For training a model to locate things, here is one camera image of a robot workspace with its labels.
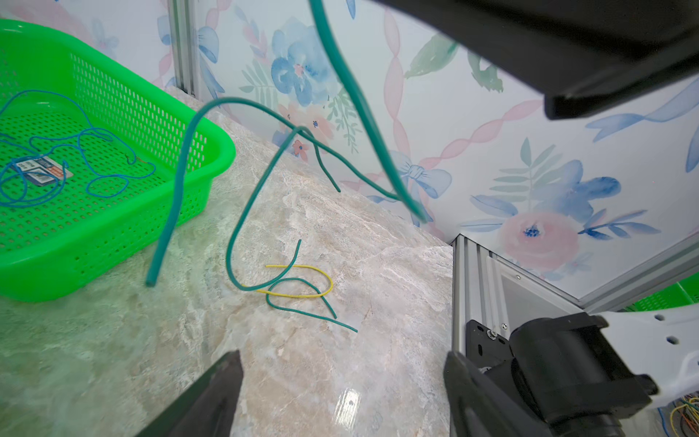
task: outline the teal wire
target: teal wire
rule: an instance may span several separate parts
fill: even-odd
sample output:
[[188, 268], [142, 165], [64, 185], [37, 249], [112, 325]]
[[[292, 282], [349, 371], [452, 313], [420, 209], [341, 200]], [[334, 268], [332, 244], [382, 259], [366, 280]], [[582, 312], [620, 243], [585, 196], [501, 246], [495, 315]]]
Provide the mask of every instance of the teal wire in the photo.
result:
[[[305, 279], [303, 279], [303, 278], [283, 278], [283, 279], [280, 279], [280, 280], [278, 280], [277, 282], [275, 282], [274, 285], [272, 285], [271, 287], [269, 287], [269, 291], [272, 291], [272, 288], [274, 288], [279, 282], [284, 282], [284, 281], [286, 281], [286, 280], [300, 280], [301, 282], [303, 282], [303, 283], [306, 284], [307, 286], [313, 288], [313, 289], [315, 290], [316, 293], [322, 294], [322, 293], [320, 292], [320, 290], [318, 289], [318, 287], [316, 287], [315, 285], [311, 284], [310, 282], [308, 282], [307, 280], [305, 280]], [[330, 314], [333, 315], [333, 319], [337, 319], [337, 318], [338, 318], [338, 315], [335, 314], [335, 310], [334, 310], [333, 307], [330, 305], [330, 303], [325, 299], [325, 296], [320, 296], [320, 298], [323, 299], [323, 302], [325, 302], [325, 306], [328, 307], [328, 309], [330, 310]]]
[[[308, 130], [308, 128], [304, 126], [294, 126], [291, 122], [289, 122], [286, 118], [283, 116], [271, 111], [269, 108], [266, 106], [261, 105], [260, 103], [257, 103], [256, 101], [252, 101], [249, 99], [243, 99], [240, 97], [222, 97], [221, 99], [215, 99], [210, 101], [209, 103], [205, 104], [197, 113], [194, 115], [192, 118], [192, 121], [189, 122], [187, 125], [187, 129], [185, 130], [185, 135], [182, 140], [182, 149], [180, 150], [180, 157], [178, 159], [178, 166], [177, 169], [175, 170], [175, 187], [173, 189], [173, 203], [170, 208], [170, 214], [168, 215], [168, 219], [165, 223], [165, 227], [163, 228], [162, 233], [160, 234], [160, 237], [158, 239], [158, 246], [155, 249], [155, 253], [153, 254], [153, 260], [150, 263], [150, 268], [148, 269], [148, 274], [146, 276], [146, 285], [148, 287], [154, 287], [155, 284], [157, 283], [158, 280], [158, 274], [160, 272], [160, 268], [163, 264], [163, 258], [165, 257], [165, 251], [167, 251], [168, 244], [170, 243], [170, 239], [172, 238], [172, 234], [175, 231], [175, 225], [177, 224], [177, 220], [180, 216], [180, 210], [182, 209], [182, 198], [184, 197], [184, 190], [185, 190], [185, 171], [187, 170], [187, 156], [189, 155], [189, 149], [192, 145], [192, 138], [194, 137], [194, 132], [196, 131], [196, 127], [201, 121], [201, 119], [208, 113], [210, 110], [215, 108], [216, 106], [220, 106], [226, 103], [239, 103], [247, 106], [252, 106], [253, 108], [257, 108], [265, 113], [268, 113], [269, 115], [272, 115], [274, 118], [279, 120], [280, 122], [284, 123], [288, 127], [292, 128], [292, 131], [290, 135], [287, 137], [286, 140], [284, 140], [284, 143], [280, 146], [279, 150], [277, 153], [274, 155], [274, 158], [272, 158], [272, 161], [269, 163], [267, 166], [267, 169], [265, 170], [265, 173], [263, 174], [263, 177], [260, 179], [260, 181], [257, 183], [255, 186], [255, 190], [253, 191], [252, 196], [248, 199], [245, 209], [243, 209], [243, 214], [240, 216], [240, 219], [238, 219], [238, 223], [236, 224], [236, 229], [233, 231], [233, 235], [231, 236], [231, 240], [229, 241], [229, 247], [226, 253], [226, 269], [229, 274], [229, 278], [231, 279], [231, 282], [241, 290], [245, 291], [254, 291], [258, 288], [264, 288], [272, 283], [274, 283], [277, 279], [281, 278], [284, 274], [286, 274], [287, 271], [291, 268], [291, 266], [294, 265], [294, 262], [296, 261], [296, 256], [298, 255], [298, 249], [301, 246], [301, 240], [298, 241], [296, 245], [296, 251], [294, 253], [294, 259], [291, 261], [291, 263], [288, 265], [288, 267], [281, 272], [280, 275], [278, 275], [274, 280], [265, 282], [264, 284], [261, 285], [255, 285], [251, 287], [246, 287], [242, 284], [240, 284], [235, 277], [233, 276], [233, 271], [231, 269], [231, 252], [233, 249], [233, 244], [235, 243], [236, 236], [238, 235], [238, 232], [240, 231], [240, 228], [243, 226], [243, 222], [245, 221], [245, 217], [247, 217], [247, 214], [250, 211], [250, 208], [252, 207], [252, 203], [254, 202], [255, 198], [257, 197], [257, 193], [260, 192], [260, 189], [262, 188], [262, 185], [267, 180], [267, 177], [271, 173], [272, 169], [274, 166], [277, 164], [277, 161], [281, 158], [282, 153], [288, 147], [288, 145], [291, 143], [291, 140], [296, 134], [301, 135], [302, 137], [306, 138], [307, 140], [311, 141], [314, 145], [317, 145], [321, 149], [327, 151], [334, 157], [338, 158], [344, 165], [346, 165], [357, 177], [362, 179], [364, 182], [369, 184], [371, 187], [376, 189], [378, 192], [383, 194], [384, 196], [390, 198], [390, 199], [395, 199], [399, 200], [398, 197], [391, 193], [386, 191], [385, 189], [381, 188], [379, 185], [376, 185], [371, 179], [367, 178], [365, 175], [359, 172], [352, 163], [347, 161], [347, 159], [337, 153], [335, 150], [329, 148], [325, 144], [321, 143], [320, 141], [316, 140], [311, 132]], [[389, 162], [389, 165], [395, 168], [393, 165], [393, 162]], [[329, 173], [327, 173], [328, 177], [330, 178], [330, 181], [333, 182], [333, 184], [337, 188], [337, 184], [334, 183], [333, 178], [330, 176]]]
[[187, 170], [187, 156], [189, 155], [189, 149], [190, 149], [191, 144], [192, 144], [192, 138], [194, 137], [194, 132], [196, 131], [196, 127], [206, 113], [208, 113], [210, 110], [212, 110], [216, 106], [220, 106], [220, 105], [225, 104], [225, 103], [239, 103], [239, 104], [243, 104], [243, 105], [252, 106], [254, 108], [258, 108], [259, 110], [262, 110], [263, 112], [268, 113], [269, 115], [272, 115], [274, 118], [279, 120], [281, 123], [285, 124], [286, 126], [288, 126], [289, 128], [292, 129], [290, 135], [284, 141], [284, 144], [282, 144], [282, 147], [280, 147], [280, 149], [277, 152], [277, 154], [275, 155], [274, 159], [272, 160], [272, 162], [270, 162], [269, 166], [267, 167], [267, 169], [265, 171], [264, 178], [262, 178], [258, 182], [257, 186], [255, 187], [255, 192], [253, 193], [253, 195], [250, 197], [247, 204], [245, 205], [245, 209], [243, 210], [243, 214], [240, 216], [240, 219], [238, 220], [238, 223], [236, 225], [236, 229], [234, 230], [233, 235], [231, 236], [231, 240], [229, 241], [228, 250], [226, 251], [226, 269], [228, 271], [228, 275], [229, 275], [229, 278], [231, 279], [231, 282], [238, 289], [245, 290], [245, 291], [252, 291], [254, 289], [269, 286], [269, 285], [273, 284], [274, 282], [276, 282], [277, 280], [279, 280], [283, 275], [285, 275], [289, 271], [291, 266], [294, 265], [294, 262], [296, 261], [296, 257], [298, 255], [298, 250], [301, 246], [301, 240], [298, 240], [298, 243], [296, 244], [296, 251], [294, 253], [294, 258], [292, 259], [291, 263], [278, 276], [276, 276], [274, 279], [272, 279], [270, 281], [265, 282], [264, 284], [246, 287], [246, 286], [240, 284], [235, 279], [235, 277], [233, 275], [233, 270], [231, 268], [231, 253], [232, 253], [232, 249], [233, 249], [233, 244], [235, 243], [236, 236], [238, 235], [238, 232], [240, 231], [240, 228], [242, 227], [243, 222], [245, 221], [245, 217], [247, 217], [247, 213], [250, 211], [250, 208], [252, 207], [252, 203], [254, 202], [255, 197], [257, 196], [257, 193], [259, 193], [259, 190], [262, 188], [262, 185], [264, 184], [266, 178], [269, 176], [269, 173], [271, 173], [272, 168], [275, 166], [275, 164], [277, 163], [277, 161], [281, 157], [281, 154], [284, 152], [284, 149], [286, 147], [288, 147], [288, 145], [291, 143], [291, 139], [296, 134], [300, 134], [302, 137], [304, 137], [305, 139], [307, 139], [308, 141], [313, 143], [313, 145], [315, 146], [316, 156], [318, 157], [318, 162], [336, 190], [340, 191], [340, 188], [335, 183], [335, 180], [330, 176], [330, 173], [325, 168], [325, 165], [323, 165], [323, 162], [320, 159], [320, 152], [319, 152], [318, 148], [321, 148], [321, 149], [327, 151], [328, 153], [330, 153], [331, 155], [333, 155], [334, 157], [338, 158], [355, 175], [357, 175], [357, 177], [359, 177], [362, 181], [369, 184], [372, 188], [376, 189], [379, 193], [383, 194], [385, 197], [387, 197], [389, 199], [402, 201], [410, 212], [415, 214], [421, 221], [423, 221], [423, 222], [426, 221], [424, 209], [419, 205], [419, 203], [417, 203], [410, 196], [406, 186], [403, 184], [403, 181], [401, 180], [400, 176], [398, 175], [398, 171], [396, 170], [396, 166], [393, 164], [393, 162], [391, 160], [391, 155], [389, 154], [389, 151], [386, 147], [386, 144], [383, 140], [383, 137], [381, 137], [381, 133], [378, 129], [376, 121], [374, 120], [374, 117], [372, 116], [371, 109], [369, 108], [369, 105], [366, 101], [366, 98], [364, 97], [356, 80], [354, 79], [352, 72], [347, 67], [345, 60], [343, 59], [342, 55], [340, 54], [338, 46], [335, 43], [335, 40], [333, 38], [332, 31], [330, 30], [330, 26], [328, 24], [327, 17], [325, 16], [325, 10], [323, 8], [322, 0], [309, 0], [309, 1], [310, 1], [310, 7], [311, 7], [312, 14], [313, 14], [313, 18], [316, 22], [318, 34], [319, 34], [320, 40], [323, 44], [323, 47], [324, 47], [332, 65], [333, 65], [333, 67], [335, 68], [336, 73], [338, 74], [338, 77], [340, 78], [343, 85], [345, 86], [345, 89], [347, 90], [347, 93], [349, 94], [349, 97], [352, 100], [352, 103], [354, 103], [357, 114], [359, 114], [359, 117], [362, 121], [362, 125], [366, 129], [367, 135], [369, 136], [369, 139], [374, 147], [374, 151], [376, 152], [376, 155], [377, 155], [377, 157], [378, 157], [378, 159], [383, 167], [383, 170], [386, 174], [386, 177], [388, 178], [389, 182], [393, 186], [393, 189], [396, 190], [396, 194], [388, 192], [387, 190], [381, 188], [379, 185], [375, 184], [372, 180], [367, 178], [365, 175], [361, 174], [342, 155], [337, 153], [335, 150], [332, 150], [331, 148], [327, 147], [325, 144], [316, 140], [307, 128], [294, 126], [286, 118], [271, 111], [270, 109], [261, 105], [260, 103], [257, 103], [257, 102], [254, 102], [254, 101], [251, 101], [248, 99], [238, 98], [238, 97], [223, 97], [221, 99], [212, 100], [212, 101], [208, 102], [207, 104], [205, 104], [199, 111], [197, 111], [197, 113], [192, 118], [192, 121], [189, 122], [189, 124], [187, 125], [187, 129], [185, 130], [185, 135], [184, 135], [184, 138], [182, 140], [182, 149], [180, 150], [180, 157], [178, 160], [178, 166], [177, 166], [177, 169], [175, 171], [175, 187], [173, 190], [173, 203], [172, 203], [172, 206], [170, 209], [170, 214], [169, 214], [168, 219], [165, 223], [165, 227], [163, 228], [163, 232], [160, 235], [160, 238], [158, 239], [158, 246], [156, 247], [155, 253], [153, 255], [153, 260], [150, 264], [150, 268], [148, 269], [148, 274], [146, 276], [146, 285], [147, 286], [154, 287], [156, 282], [157, 282], [158, 274], [160, 272], [160, 268], [162, 266], [163, 259], [165, 257], [165, 252], [167, 251], [167, 246], [170, 243], [170, 239], [172, 238], [172, 234], [175, 230], [175, 226], [176, 226], [178, 218], [180, 216], [180, 210], [182, 208], [182, 198], [184, 196], [185, 171]]
[[410, 196], [408, 193], [408, 188], [403, 184], [401, 177], [393, 165], [391, 160], [391, 155], [389, 154], [386, 143], [381, 136], [381, 131], [379, 130], [376, 120], [374, 119], [369, 103], [364, 97], [364, 93], [361, 91], [359, 84], [354, 79], [350, 68], [347, 66], [347, 62], [343, 59], [340, 53], [340, 48], [335, 42], [333, 37], [333, 32], [330, 30], [330, 24], [328, 23], [328, 18], [325, 15], [325, 9], [323, 7], [322, 0], [309, 0], [310, 10], [313, 14], [313, 20], [315, 21], [315, 26], [318, 30], [318, 36], [323, 44], [323, 48], [330, 59], [330, 63], [333, 65], [335, 72], [338, 74], [340, 81], [345, 86], [347, 93], [349, 94], [354, 107], [356, 108], [356, 113], [361, 119], [361, 123], [366, 130], [366, 134], [374, 147], [374, 152], [381, 162], [381, 166], [384, 169], [384, 173], [388, 178], [389, 182], [396, 190], [398, 199], [402, 201], [405, 206], [410, 210], [411, 213], [415, 214], [422, 222], [427, 221], [425, 216], [425, 211], [423, 207]]
[[[279, 284], [280, 282], [287, 281], [287, 280], [300, 280], [300, 281], [303, 281], [303, 282], [305, 282], [306, 284], [309, 284], [311, 287], [313, 287], [313, 289], [314, 289], [316, 292], [318, 292], [318, 293], [320, 294], [320, 291], [319, 291], [316, 287], [314, 287], [314, 286], [311, 285], [308, 281], [303, 280], [303, 279], [301, 279], [301, 278], [283, 278], [283, 279], [280, 279], [280, 280], [277, 281], [275, 284], [273, 284], [271, 287], [269, 287], [269, 291], [272, 291], [272, 288], [276, 287], [276, 285]], [[332, 323], [334, 323], [334, 324], [339, 324], [339, 325], [342, 326], [342, 327], [345, 327], [345, 328], [347, 328], [347, 329], [351, 329], [351, 330], [354, 331], [354, 332], [359, 332], [359, 331], [357, 331], [355, 328], [351, 327], [350, 325], [344, 324], [344, 323], [342, 323], [342, 322], [338, 322], [337, 320], [332, 320], [332, 319], [329, 319], [329, 318], [327, 318], [327, 317], [323, 317], [323, 316], [321, 316], [321, 315], [315, 315], [315, 314], [307, 313], [307, 312], [301, 311], [301, 310], [294, 310], [293, 308], [285, 308], [285, 307], [283, 307], [283, 306], [277, 306], [277, 305], [275, 305], [274, 303], [272, 303], [272, 301], [269, 300], [269, 296], [270, 296], [269, 294], [267, 294], [266, 296], [267, 296], [267, 304], [268, 304], [269, 306], [271, 306], [272, 308], [277, 308], [278, 310], [282, 310], [282, 311], [291, 311], [292, 313], [298, 313], [298, 314], [302, 314], [302, 315], [307, 315], [308, 317], [313, 317], [313, 318], [315, 318], [315, 319], [327, 320], [328, 322], [332, 322]]]

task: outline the floral wallpaper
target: floral wallpaper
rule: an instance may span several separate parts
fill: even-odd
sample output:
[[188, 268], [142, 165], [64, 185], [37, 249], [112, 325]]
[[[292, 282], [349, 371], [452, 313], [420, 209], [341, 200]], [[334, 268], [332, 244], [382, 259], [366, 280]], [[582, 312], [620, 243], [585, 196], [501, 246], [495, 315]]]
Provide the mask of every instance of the floral wallpaper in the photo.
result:
[[158, 87], [175, 83], [166, 0], [3, 0], [0, 17], [73, 35]]
[[[444, 241], [463, 233], [578, 298], [699, 229], [699, 79], [551, 122], [537, 92], [439, 31], [372, 1], [325, 6], [428, 222], [328, 158], [344, 189]], [[196, 22], [216, 35], [200, 36], [215, 54], [204, 53], [201, 99], [254, 99], [387, 185], [305, 0], [201, 0]], [[274, 144], [289, 132], [259, 111], [226, 110]], [[288, 153], [316, 164], [309, 146], [297, 138]]]

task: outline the blue wire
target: blue wire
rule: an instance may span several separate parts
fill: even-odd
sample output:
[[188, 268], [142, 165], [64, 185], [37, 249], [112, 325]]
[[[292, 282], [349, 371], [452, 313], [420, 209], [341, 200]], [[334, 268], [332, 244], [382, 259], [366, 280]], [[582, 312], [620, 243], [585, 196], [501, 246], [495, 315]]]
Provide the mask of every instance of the blue wire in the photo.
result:
[[658, 414], [660, 415], [660, 420], [663, 423], [663, 431], [665, 432], [665, 435], [667, 437], [670, 437], [670, 433], [668, 432], [668, 428], [665, 425], [665, 416], [663, 416], [663, 411], [660, 408], [658, 408]]
[[[13, 140], [15, 140], [15, 139], [12, 136], [0, 132], [0, 143], [15, 146], [15, 147], [23, 149], [24, 151], [29, 152], [31, 154], [34, 154], [34, 153], [39, 151], [39, 149], [34, 145], [35, 140], [44, 140], [44, 141], [75, 140], [77, 142], [76, 145], [70, 144], [70, 143], [61, 143], [61, 144], [52, 146], [51, 149], [49, 150], [49, 152], [47, 152], [47, 153], [43, 153], [43, 154], [39, 154], [39, 155], [28, 155], [25, 157], [12, 159], [10, 161], [10, 163], [5, 165], [5, 167], [2, 169], [2, 171], [0, 171], [0, 196], [4, 197], [6, 199], [6, 201], [0, 201], [0, 206], [5, 206], [5, 207], [9, 207], [9, 208], [31, 208], [31, 207], [39, 206], [43, 203], [49, 202], [49, 201], [53, 200], [56, 196], [61, 194], [61, 192], [63, 191], [63, 188], [66, 185], [66, 169], [69, 168], [69, 165], [65, 160], [62, 162], [62, 170], [63, 170], [63, 179], [62, 180], [59, 179], [56, 175], [52, 175], [50, 173], [41, 173], [41, 172], [35, 172], [35, 171], [22, 171], [19, 168], [19, 166], [17, 165], [20, 162], [27, 161], [28, 159], [41, 159], [41, 158], [47, 157], [47, 156], [51, 155], [57, 148], [60, 148], [60, 147], [70, 147], [70, 148], [76, 149], [80, 153], [80, 156], [82, 157], [82, 160], [84, 161], [87, 168], [95, 176], [97, 176], [95, 179], [89, 181], [87, 183], [87, 185], [85, 186], [85, 193], [90, 195], [90, 196], [99, 197], [102, 199], [109, 199], [111, 197], [118, 196], [119, 194], [123, 193], [126, 188], [129, 187], [129, 183], [130, 183], [131, 179], [135, 179], [135, 180], [144, 179], [144, 178], [148, 178], [149, 176], [153, 175], [153, 173], [155, 173], [156, 167], [152, 162], [146, 162], [146, 164], [149, 164], [152, 167], [152, 170], [150, 171], [150, 173], [148, 173], [147, 175], [144, 175], [144, 176], [124, 175], [121, 173], [103, 175], [103, 174], [100, 174], [97, 170], [95, 170], [92, 167], [92, 165], [90, 164], [89, 160], [87, 159], [87, 156], [85, 155], [85, 149], [83, 149], [82, 146], [80, 145], [80, 141], [82, 140], [83, 136], [93, 136], [93, 137], [99, 138], [103, 141], [108, 141], [109, 143], [113, 142], [114, 140], [116, 140], [118, 143], [121, 143], [124, 147], [129, 149], [129, 151], [131, 152], [131, 159], [127, 159], [128, 165], [134, 165], [136, 163], [136, 160], [137, 160], [136, 152], [134, 151], [134, 149], [129, 147], [128, 144], [126, 144], [124, 141], [122, 141], [121, 138], [112, 134], [107, 129], [104, 129], [101, 127], [95, 127], [92, 124], [92, 122], [90, 122], [89, 117], [87, 116], [87, 113], [80, 107], [80, 105], [77, 102], [75, 102], [73, 99], [71, 99], [70, 97], [64, 96], [63, 94], [59, 94], [59, 93], [51, 92], [51, 91], [42, 91], [40, 89], [27, 89], [25, 91], [17, 93], [11, 99], [7, 100], [7, 102], [5, 102], [3, 107], [0, 108], [0, 116], [2, 116], [2, 114], [5, 112], [5, 110], [9, 107], [9, 105], [16, 98], [18, 98], [19, 96], [22, 96], [23, 94], [32, 93], [32, 92], [38, 92], [38, 93], [42, 93], [42, 94], [51, 94], [51, 95], [61, 97], [63, 99], [66, 99], [67, 101], [71, 102], [73, 105], [76, 106], [76, 108], [78, 108], [78, 110], [85, 117], [85, 120], [87, 121], [87, 123], [89, 125], [89, 128], [83, 129], [81, 132], [79, 132], [77, 134], [65, 136], [62, 138], [50, 138], [50, 137], [37, 136], [37, 135], [32, 136], [28, 140], [28, 145], [29, 145], [29, 147], [33, 148], [33, 150], [26, 148], [23, 145], [20, 145], [20, 144], [13, 142]], [[7, 173], [8, 169], [14, 170], [16, 172], [16, 174], [10, 175], [7, 178], [3, 178], [5, 176], [5, 173]], [[27, 199], [27, 193], [29, 191], [29, 184], [27, 183], [26, 175], [32, 175], [32, 174], [42, 175], [42, 176], [47, 176], [47, 175], [50, 176], [51, 178], [54, 179], [54, 186], [49, 192], [47, 192], [39, 197]], [[20, 178], [20, 180], [22, 181], [22, 195], [20, 195], [17, 198], [8, 195], [5, 192], [5, 190], [3, 189], [3, 185], [14, 178]], [[95, 182], [97, 182], [99, 180], [106, 179], [106, 178], [122, 179], [125, 182], [125, 184], [118, 192], [116, 192], [114, 194], [109, 194], [109, 195], [102, 195], [102, 194], [93, 193], [90, 190], [90, 187], [92, 186], [92, 184], [94, 184]]]

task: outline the marble surface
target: marble surface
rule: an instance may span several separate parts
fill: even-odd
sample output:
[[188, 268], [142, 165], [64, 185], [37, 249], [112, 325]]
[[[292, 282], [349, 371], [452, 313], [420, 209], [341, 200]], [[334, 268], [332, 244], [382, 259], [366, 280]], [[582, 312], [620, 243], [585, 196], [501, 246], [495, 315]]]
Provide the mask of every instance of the marble surface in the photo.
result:
[[[0, 435], [132, 436], [240, 349], [234, 436], [446, 436], [452, 249], [285, 155], [243, 228], [234, 271], [260, 283], [275, 273], [265, 264], [288, 262], [302, 238], [297, 262], [332, 276], [328, 299], [359, 332], [267, 306], [231, 284], [224, 250], [276, 147], [212, 119], [238, 156], [206, 211], [176, 230], [154, 289], [143, 284], [151, 245], [63, 299], [0, 299]], [[318, 273], [294, 273], [326, 287]], [[275, 300], [327, 311], [320, 299]]]

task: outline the green basket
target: green basket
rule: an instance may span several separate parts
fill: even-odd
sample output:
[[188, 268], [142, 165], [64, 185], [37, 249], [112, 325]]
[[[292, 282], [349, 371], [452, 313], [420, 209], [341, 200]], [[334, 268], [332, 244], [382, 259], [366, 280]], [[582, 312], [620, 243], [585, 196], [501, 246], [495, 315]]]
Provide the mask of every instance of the green basket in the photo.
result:
[[[172, 202], [182, 136], [194, 111], [72, 36], [0, 20], [0, 106], [27, 89], [70, 97], [94, 126], [109, 129], [134, 149], [138, 161], [127, 165], [131, 153], [123, 145], [84, 136], [87, 159], [102, 174], [145, 175], [152, 168], [146, 162], [157, 167], [150, 177], [131, 180], [118, 196], [102, 199], [85, 192], [95, 176], [78, 151], [60, 148], [51, 157], [59, 163], [65, 159], [74, 176], [57, 197], [31, 208], [0, 206], [0, 294], [46, 301], [77, 290], [157, 240]], [[30, 136], [58, 138], [87, 127], [73, 104], [44, 93], [22, 95], [0, 115], [0, 132], [20, 144]], [[0, 144], [2, 166], [23, 154]], [[202, 120], [187, 161], [178, 224], [205, 208], [212, 179], [230, 167], [235, 155], [230, 137]], [[91, 190], [116, 193], [123, 184], [109, 178]], [[51, 186], [31, 188], [48, 191]], [[19, 182], [3, 189], [22, 192]]]
[[699, 303], [699, 273], [626, 307], [627, 311], [657, 311]]

